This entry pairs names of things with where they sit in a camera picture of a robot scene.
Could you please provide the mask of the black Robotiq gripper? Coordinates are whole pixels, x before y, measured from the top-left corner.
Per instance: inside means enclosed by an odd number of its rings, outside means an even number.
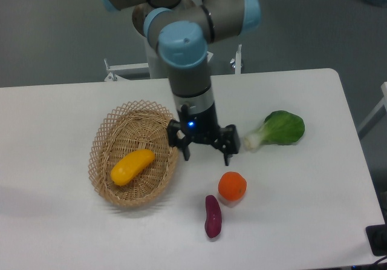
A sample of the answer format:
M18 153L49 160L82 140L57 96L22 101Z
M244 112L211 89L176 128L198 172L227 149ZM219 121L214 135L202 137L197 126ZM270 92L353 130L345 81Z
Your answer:
M189 145L191 142L213 146L223 153L225 166L229 166L230 159L239 153L241 142L235 125L221 128L218 125L215 103L208 109L189 114L186 105L178 110L180 122L171 119L167 125L167 137L170 147L178 148L185 161L190 158Z

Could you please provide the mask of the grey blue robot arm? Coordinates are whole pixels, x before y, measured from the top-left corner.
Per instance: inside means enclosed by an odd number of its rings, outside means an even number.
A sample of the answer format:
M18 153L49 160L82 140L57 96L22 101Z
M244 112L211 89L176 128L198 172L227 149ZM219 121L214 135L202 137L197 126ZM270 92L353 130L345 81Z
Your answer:
M169 144L185 159L191 143L210 145L229 160L240 149L236 126L217 120L209 44L250 32L261 22L258 0L201 0L179 9L182 0L102 0L107 10L150 6L141 34L155 51L169 80L178 119L167 126Z

